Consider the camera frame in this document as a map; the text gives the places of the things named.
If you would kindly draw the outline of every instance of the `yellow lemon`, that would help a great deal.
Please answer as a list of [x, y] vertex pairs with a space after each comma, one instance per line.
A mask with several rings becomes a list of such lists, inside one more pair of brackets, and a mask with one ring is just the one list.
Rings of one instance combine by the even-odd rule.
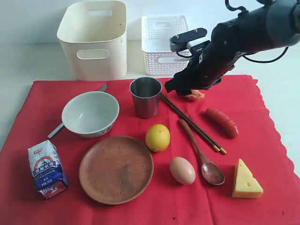
[[149, 128], [146, 134], [146, 145], [152, 151], [164, 151], [170, 144], [170, 131], [162, 124], [156, 124]]

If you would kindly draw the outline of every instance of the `red sausage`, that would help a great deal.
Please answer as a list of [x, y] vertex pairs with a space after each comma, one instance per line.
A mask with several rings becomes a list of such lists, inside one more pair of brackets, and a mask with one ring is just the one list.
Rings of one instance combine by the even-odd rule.
[[207, 108], [206, 115], [212, 121], [220, 125], [231, 138], [235, 138], [239, 135], [239, 130], [234, 121], [230, 119], [225, 113], [215, 108]]

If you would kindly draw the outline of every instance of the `red tablecloth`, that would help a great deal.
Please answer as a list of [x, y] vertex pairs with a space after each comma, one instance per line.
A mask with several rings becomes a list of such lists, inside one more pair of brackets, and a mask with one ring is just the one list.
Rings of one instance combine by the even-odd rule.
[[[178, 124], [178, 116], [160, 102], [157, 116], [135, 116], [128, 89], [131, 80], [108, 82], [107, 92], [120, 103], [120, 115], [112, 130], [100, 138], [85, 139], [63, 129], [51, 142], [62, 160], [69, 189], [44, 200], [34, 188], [27, 149], [44, 140], [61, 123], [62, 109], [72, 97], [97, 90], [104, 82], [34, 82], [0, 153], [0, 223], [4, 225], [299, 225], [300, 180], [286, 156], [280, 135], [265, 108], [257, 80], [248, 75], [225, 76], [204, 91], [203, 101], [187, 103], [174, 92], [167, 96], [228, 151], [216, 153], [198, 136], [208, 157], [225, 173], [226, 181], [213, 187], [203, 180], [190, 141]], [[201, 112], [215, 107], [237, 123], [240, 135], [228, 139], [203, 118]], [[90, 199], [80, 186], [78, 168], [85, 152], [99, 140], [129, 135], [144, 141], [148, 128], [162, 123], [171, 131], [171, 144], [153, 154], [154, 174], [138, 198], [107, 206]], [[179, 185], [171, 176], [172, 157], [188, 159], [196, 169], [192, 185]], [[242, 158], [264, 189], [259, 199], [231, 198], [233, 171]]]

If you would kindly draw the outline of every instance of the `wooden spoon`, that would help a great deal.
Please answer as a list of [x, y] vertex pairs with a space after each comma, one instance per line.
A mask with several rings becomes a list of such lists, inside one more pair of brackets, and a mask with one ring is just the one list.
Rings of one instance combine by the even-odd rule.
[[203, 177], [212, 185], [223, 184], [225, 182], [225, 176], [223, 172], [202, 152], [188, 124], [182, 119], [179, 120], [179, 123], [182, 125], [197, 149], [198, 157], [201, 161], [201, 173]]

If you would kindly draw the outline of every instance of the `chopsticks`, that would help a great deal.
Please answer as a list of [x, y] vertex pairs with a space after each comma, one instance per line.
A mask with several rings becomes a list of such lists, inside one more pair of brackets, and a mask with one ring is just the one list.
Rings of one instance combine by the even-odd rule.
[[202, 130], [191, 118], [189, 118], [182, 110], [180, 110], [173, 102], [171, 102], [163, 93], [160, 94], [161, 98], [179, 115], [185, 122], [192, 127], [196, 133], [204, 139], [215, 151], [226, 154], [227, 152], [215, 142], [204, 130]]

